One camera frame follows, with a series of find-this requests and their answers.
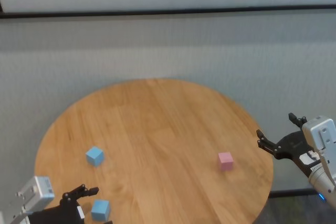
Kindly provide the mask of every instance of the gray wall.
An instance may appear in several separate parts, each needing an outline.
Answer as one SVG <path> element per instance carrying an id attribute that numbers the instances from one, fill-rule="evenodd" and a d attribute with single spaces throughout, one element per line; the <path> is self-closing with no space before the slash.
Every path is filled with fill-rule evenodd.
<path id="1" fill-rule="evenodd" d="M 292 111 L 336 119 L 336 12 L 0 20 L 0 207 L 33 175 L 67 106 L 136 78 L 198 82 L 240 103 L 269 138 Z M 273 189 L 307 187 L 275 162 Z"/>

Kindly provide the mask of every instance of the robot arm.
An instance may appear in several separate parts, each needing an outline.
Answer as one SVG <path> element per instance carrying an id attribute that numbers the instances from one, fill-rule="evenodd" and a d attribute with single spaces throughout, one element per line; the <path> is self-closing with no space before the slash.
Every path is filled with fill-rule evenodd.
<path id="1" fill-rule="evenodd" d="M 300 128 L 282 138 L 277 144 L 257 130 L 258 146 L 276 159 L 291 159 L 308 177 L 309 183 L 336 209 L 336 128 L 324 116 L 307 121 L 305 117 L 288 115 Z"/>
<path id="2" fill-rule="evenodd" d="M 16 193 L 8 208 L 0 211 L 0 224 L 84 224 L 84 213 L 77 200 L 98 191 L 98 187 L 88 189 L 83 184 L 64 193 L 59 206 L 44 209 L 55 197 L 50 180 L 33 177 Z"/>

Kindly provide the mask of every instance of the pink cube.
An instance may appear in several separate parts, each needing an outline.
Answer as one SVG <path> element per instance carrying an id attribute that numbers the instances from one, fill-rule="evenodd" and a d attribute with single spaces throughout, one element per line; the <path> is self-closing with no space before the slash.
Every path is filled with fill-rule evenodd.
<path id="1" fill-rule="evenodd" d="M 222 152 L 218 154 L 220 170 L 232 170 L 233 158 L 230 152 Z"/>

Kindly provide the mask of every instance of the wooden table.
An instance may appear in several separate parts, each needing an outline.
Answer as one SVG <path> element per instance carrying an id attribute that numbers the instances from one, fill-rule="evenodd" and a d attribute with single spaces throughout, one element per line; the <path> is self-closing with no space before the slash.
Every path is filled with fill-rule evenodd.
<path id="1" fill-rule="evenodd" d="M 91 220 L 94 199 L 111 203 L 115 224 L 252 223 L 269 194 L 271 155 L 257 146 L 257 123 L 207 87 L 178 80 L 138 80 L 107 87 L 70 106 L 39 147 L 35 174 L 57 195 L 82 183 L 99 193 L 79 200 Z M 103 149 L 99 167 L 86 161 Z M 221 172 L 218 153 L 234 169 Z"/>

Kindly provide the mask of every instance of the blue cube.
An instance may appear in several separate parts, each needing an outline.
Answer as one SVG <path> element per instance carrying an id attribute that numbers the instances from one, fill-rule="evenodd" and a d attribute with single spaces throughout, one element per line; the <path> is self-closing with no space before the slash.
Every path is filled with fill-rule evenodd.
<path id="1" fill-rule="evenodd" d="M 107 200 L 95 200 L 91 215 L 95 221 L 108 221 L 110 215 L 110 203 Z"/>
<path id="2" fill-rule="evenodd" d="M 91 165 L 98 166 L 104 160 L 104 152 L 100 148 L 92 147 L 86 152 L 86 159 Z"/>

